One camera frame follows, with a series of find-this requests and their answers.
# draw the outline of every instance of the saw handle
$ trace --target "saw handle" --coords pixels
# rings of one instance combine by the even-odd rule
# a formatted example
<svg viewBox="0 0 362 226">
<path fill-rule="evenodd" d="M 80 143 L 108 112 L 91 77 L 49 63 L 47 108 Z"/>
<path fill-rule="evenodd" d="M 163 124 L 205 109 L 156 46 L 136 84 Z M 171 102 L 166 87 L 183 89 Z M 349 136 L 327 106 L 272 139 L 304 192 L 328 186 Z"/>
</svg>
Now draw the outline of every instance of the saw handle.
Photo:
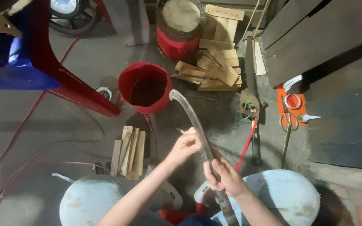
<svg viewBox="0 0 362 226">
<path fill-rule="evenodd" d="M 258 166 L 261 163 L 261 140 L 259 138 L 259 127 L 256 125 L 252 135 L 252 165 Z"/>
</svg>

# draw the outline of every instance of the hand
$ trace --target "hand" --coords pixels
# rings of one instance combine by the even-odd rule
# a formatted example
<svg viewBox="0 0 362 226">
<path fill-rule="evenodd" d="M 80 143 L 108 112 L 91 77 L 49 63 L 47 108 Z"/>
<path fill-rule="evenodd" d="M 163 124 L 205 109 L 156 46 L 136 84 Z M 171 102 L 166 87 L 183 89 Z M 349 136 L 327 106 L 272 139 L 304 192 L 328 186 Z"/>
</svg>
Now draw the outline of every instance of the hand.
<svg viewBox="0 0 362 226">
<path fill-rule="evenodd" d="M 198 135 L 195 129 L 191 127 L 184 135 L 178 138 L 173 149 L 168 154 L 166 161 L 175 167 L 181 166 L 195 152 L 202 149 L 199 144 Z"/>
<path fill-rule="evenodd" d="M 222 191 L 223 189 L 226 189 L 226 194 L 234 198 L 249 192 L 247 184 L 240 175 L 238 175 L 237 171 L 235 171 L 233 165 L 217 150 L 214 150 L 214 154 L 220 159 L 220 161 L 216 159 L 212 161 L 212 167 L 219 174 L 220 182 L 218 182 L 212 174 L 209 162 L 204 162 L 204 174 L 210 188 L 213 191 Z"/>
</svg>

